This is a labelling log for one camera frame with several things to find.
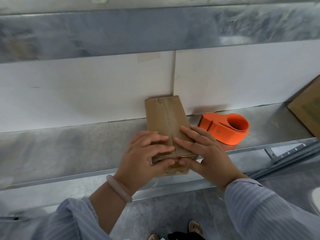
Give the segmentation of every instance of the finger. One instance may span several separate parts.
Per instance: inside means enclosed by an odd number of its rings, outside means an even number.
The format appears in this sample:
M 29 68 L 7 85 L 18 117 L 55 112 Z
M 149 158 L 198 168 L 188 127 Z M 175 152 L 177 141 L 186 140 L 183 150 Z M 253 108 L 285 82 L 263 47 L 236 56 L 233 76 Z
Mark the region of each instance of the finger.
M 190 168 L 192 171 L 201 174 L 203 165 L 197 161 L 191 160 L 190 158 L 183 157 L 179 160 L 179 164 Z
M 165 159 L 152 166 L 151 169 L 154 171 L 155 175 L 159 175 L 161 173 L 164 173 L 171 165 L 174 165 L 174 160 Z
M 205 157 L 204 154 L 206 153 L 206 146 L 201 145 L 198 143 L 193 143 L 191 141 L 181 140 L 179 138 L 174 138 L 174 141 L 182 146 L 183 148 L 187 149 L 190 152 L 193 152 L 194 154 L 200 155 L 202 157 Z
M 143 131 L 140 131 L 138 132 L 131 140 L 130 144 L 133 144 L 135 143 L 136 141 L 138 141 L 141 137 L 145 136 L 145 135 L 149 135 L 151 133 L 155 133 L 157 134 L 158 132 L 157 131 L 149 131 L 149 130 L 143 130 Z
M 192 138 L 193 140 L 195 140 L 197 143 L 200 143 L 202 145 L 205 146 L 210 146 L 212 145 L 212 141 L 209 140 L 209 138 L 199 135 L 198 132 L 194 131 L 194 130 L 190 130 L 184 126 L 180 127 L 181 132 L 185 133 L 188 137 Z
M 141 150 L 143 157 L 148 158 L 153 157 L 158 153 L 172 152 L 174 150 L 174 146 L 156 144 L 142 147 L 139 150 Z
M 191 130 L 197 132 L 199 135 L 205 136 L 206 138 L 208 138 L 211 141 L 217 142 L 217 140 L 214 138 L 214 136 L 212 134 L 210 134 L 208 131 L 206 131 L 205 129 L 199 128 L 198 126 L 195 125 L 190 125 Z
M 146 147 L 150 145 L 151 142 L 167 141 L 168 139 L 169 139 L 169 136 L 159 135 L 158 133 L 150 133 L 141 137 L 139 140 L 137 140 L 134 143 L 134 146 Z

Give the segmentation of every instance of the person's left hand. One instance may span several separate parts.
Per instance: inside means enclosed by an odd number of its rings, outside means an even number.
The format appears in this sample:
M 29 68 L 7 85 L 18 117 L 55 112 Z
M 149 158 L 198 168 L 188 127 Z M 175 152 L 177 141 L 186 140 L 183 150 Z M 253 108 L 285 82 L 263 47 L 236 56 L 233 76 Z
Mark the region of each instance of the person's left hand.
M 114 179 L 126 186 L 133 195 L 151 179 L 164 173 L 170 165 L 174 164 L 173 159 L 165 159 L 154 166 L 147 159 L 158 153 L 173 151 L 174 146 L 150 145 L 152 142 L 168 139 L 168 136 L 159 135 L 157 131 L 141 131 L 136 134 L 121 159 L 119 169 L 113 176 Z

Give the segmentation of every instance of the orange tape dispenser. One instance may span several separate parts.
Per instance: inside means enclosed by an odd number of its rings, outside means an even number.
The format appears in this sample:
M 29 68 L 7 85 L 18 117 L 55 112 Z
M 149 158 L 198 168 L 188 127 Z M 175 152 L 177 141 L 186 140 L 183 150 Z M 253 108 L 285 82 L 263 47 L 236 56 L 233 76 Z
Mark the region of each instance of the orange tape dispenser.
M 236 145 L 249 134 L 250 124 L 245 117 L 236 113 L 226 115 L 205 113 L 198 127 L 208 131 L 218 141 L 227 145 Z

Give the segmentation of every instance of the person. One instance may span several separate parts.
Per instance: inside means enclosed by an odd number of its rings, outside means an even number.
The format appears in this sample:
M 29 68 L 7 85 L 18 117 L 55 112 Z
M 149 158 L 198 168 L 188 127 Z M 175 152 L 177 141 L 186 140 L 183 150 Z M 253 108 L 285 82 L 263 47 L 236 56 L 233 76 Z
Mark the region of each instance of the person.
M 195 142 L 178 138 L 174 141 L 204 159 L 200 163 L 182 158 L 179 164 L 199 173 L 225 192 L 228 213 L 243 239 L 320 239 L 320 217 L 286 202 L 247 177 L 234 166 L 210 133 L 196 126 L 190 127 L 181 127 L 181 131 Z M 34 221 L 28 230 L 19 228 L 12 232 L 11 239 L 18 239 L 19 234 L 24 239 L 110 239 L 109 234 L 128 198 L 174 164 L 173 159 L 156 165 L 147 160 L 158 153 L 174 150 L 173 146 L 157 144 L 167 140 L 167 136 L 156 131 L 139 132 L 132 139 L 112 180 L 106 181 L 89 198 L 64 200 L 55 212 Z M 204 239 L 196 222 L 192 222 L 189 229 L 193 234 L 174 235 L 175 239 Z

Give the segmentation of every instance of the hand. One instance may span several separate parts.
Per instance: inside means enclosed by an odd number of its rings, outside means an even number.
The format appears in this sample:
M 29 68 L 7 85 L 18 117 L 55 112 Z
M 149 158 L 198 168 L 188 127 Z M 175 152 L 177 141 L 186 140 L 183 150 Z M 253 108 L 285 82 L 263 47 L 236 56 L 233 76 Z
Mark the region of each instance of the hand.
M 180 130 L 196 143 L 178 138 L 175 138 L 174 141 L 194 154 L 202 156 L 204 159 L 199 163 L 190 158 L 182 158 L 179 164 L 199 173 L 223 191 L 234 180 L 248 178 L 236 168 L 228 154 L 209 132 L 194 125 L 190 125 L 190 128 L 187 129 L 182 126 Z
M 159 135 L 157 131 L 141 131 L 132 139 L 128 150 L 121 159 L 114 179 L 126 186 L 131 195 L 145 186 L 151 179 L 161 175 L 174 164 L 173 159 L 163 160 L 152 166 L 147 160 L 158 153 L 171 152 L 174 146 L 154 144 L 151 142 L 167 141 L 168 136 Z

